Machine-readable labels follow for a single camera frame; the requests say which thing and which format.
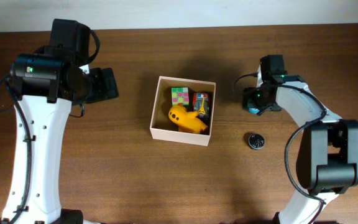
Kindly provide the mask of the orange toy figure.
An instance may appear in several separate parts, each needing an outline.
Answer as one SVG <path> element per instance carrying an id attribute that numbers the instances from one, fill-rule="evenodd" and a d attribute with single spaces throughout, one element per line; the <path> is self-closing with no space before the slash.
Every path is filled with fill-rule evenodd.
<path id="1" fill-rule="evenodd" d="M 168 112 L 171 122 L 175 123 L 183 132 L 201 134 L 208 126 L 198 118 L 199 112 L 187 111 L 182 105 L 174 105 Z"/>

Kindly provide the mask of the black round cap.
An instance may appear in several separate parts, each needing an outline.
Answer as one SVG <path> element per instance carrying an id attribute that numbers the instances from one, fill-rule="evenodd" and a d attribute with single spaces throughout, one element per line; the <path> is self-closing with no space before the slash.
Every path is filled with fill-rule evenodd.
<path id="1" fill-rule="evenodd" d="M 248 138 L 248 145 L 253 150 L 260 150 L 265 145 L 265 139 L 260 134 L 251 134 Z"/>

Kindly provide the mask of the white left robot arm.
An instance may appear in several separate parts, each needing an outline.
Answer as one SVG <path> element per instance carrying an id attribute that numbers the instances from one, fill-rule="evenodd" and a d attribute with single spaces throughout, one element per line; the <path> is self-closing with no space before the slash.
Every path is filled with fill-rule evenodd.
<path id="1" fill-rule="evenodd" d="M 16 149 L 0 223 L 87 223 L 59 196 L 63 135 L 71 109 L 118 96 L 111 68 L 68 57 L 21 54 L 2 82 L 14 102 Z"/>

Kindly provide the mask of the pastel puzzle cube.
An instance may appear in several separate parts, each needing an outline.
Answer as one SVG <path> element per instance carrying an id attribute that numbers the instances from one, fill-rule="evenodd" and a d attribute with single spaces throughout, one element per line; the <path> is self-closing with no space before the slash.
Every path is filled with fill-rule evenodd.
<path id="1" fill-rule="evenodd" d="M 189 89 L 188 87 L 173 87 L 171 88 L 172 105 L 182 105 L 185 108 L 189 107 Z"/>

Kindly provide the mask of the red grey toy car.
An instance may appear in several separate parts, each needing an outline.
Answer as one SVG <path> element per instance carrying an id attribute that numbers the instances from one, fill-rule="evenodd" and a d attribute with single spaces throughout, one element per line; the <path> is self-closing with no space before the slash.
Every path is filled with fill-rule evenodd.
<path id="1" fill-rule="evenodd" d="M 193 95 L 193 111 L 199 112 L 198 117 L 208 120 L 210 117 L 209 95 L 207 93 L 195 93 Z"/>

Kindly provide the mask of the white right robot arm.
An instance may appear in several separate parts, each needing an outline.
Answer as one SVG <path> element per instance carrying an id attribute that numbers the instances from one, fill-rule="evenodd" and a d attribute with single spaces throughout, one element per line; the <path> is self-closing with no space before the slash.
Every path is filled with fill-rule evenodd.
<path id="1" fill-rule="evenodd" d="M 284 166 L 295 192 L 274 223 L 315 223 L 329 202 L 358 185 L 358 121 L 342 119 L 312 94 L 298 75 L 253 73 L 244 90 L 257 115 L 284 109 L 298 125 L 284 149 Z"/>

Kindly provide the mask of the blue ball with eyes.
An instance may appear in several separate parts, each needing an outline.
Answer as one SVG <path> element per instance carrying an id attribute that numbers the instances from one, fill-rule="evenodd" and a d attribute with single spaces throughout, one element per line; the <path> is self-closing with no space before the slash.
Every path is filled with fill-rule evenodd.
<path id="1" fill-rule="evenodd" d="M 249 108 L 249 112 L 252 114 L 257 114 L 259 112 L 259 109 L 257 108 Z"/>

